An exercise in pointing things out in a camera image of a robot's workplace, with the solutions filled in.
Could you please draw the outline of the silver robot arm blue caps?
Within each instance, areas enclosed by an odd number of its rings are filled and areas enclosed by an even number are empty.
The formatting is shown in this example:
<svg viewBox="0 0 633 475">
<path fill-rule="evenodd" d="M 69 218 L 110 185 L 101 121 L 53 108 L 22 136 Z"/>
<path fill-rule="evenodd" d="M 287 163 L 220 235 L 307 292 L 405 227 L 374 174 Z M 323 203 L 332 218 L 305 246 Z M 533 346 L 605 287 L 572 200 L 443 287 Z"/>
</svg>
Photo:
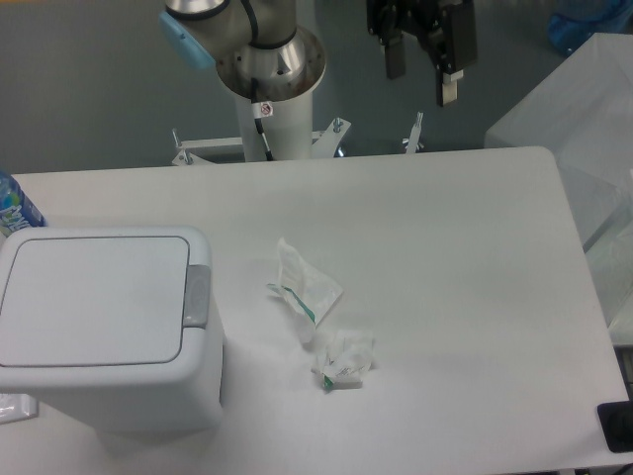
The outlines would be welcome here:
<svg viewBox="0 0 633 475">
<path fill-rule="evenodd" d="M 455 101 L 458 81 L 479 55 L 474 3 L 368 1 L 365 7 L 387 77 L 405 74 L 404 37 L 413 36 L 432 63 L 438 105 Z M 294 1 L 167 1 L 159 25 L 192 67 L 215 67 L 229 89 L 252 102 L 293 99 L 324 73 L 324 53 L 299 26 Z"/>
</svg>

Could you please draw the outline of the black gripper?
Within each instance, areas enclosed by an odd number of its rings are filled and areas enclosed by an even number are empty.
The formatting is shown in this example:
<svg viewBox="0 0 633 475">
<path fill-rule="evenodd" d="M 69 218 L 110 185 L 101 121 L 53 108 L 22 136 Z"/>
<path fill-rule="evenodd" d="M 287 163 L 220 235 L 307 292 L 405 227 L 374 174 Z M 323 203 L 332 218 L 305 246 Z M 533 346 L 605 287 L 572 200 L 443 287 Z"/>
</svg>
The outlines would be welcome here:
<svg viewBox="0 0 633 475">
<path fill-rule="evenodd" d="M 472 1 L 367 1 L 367 30 L 384 51 L 386 75 L 406 74 L 404 35 L 417 40 L 435 70 L 436 103 L 445 107 L 458 98 L 463 68 L 478 59 L 475 4 Z M 460 69 L 447 73 L 441 69 Z"/>
</svg>

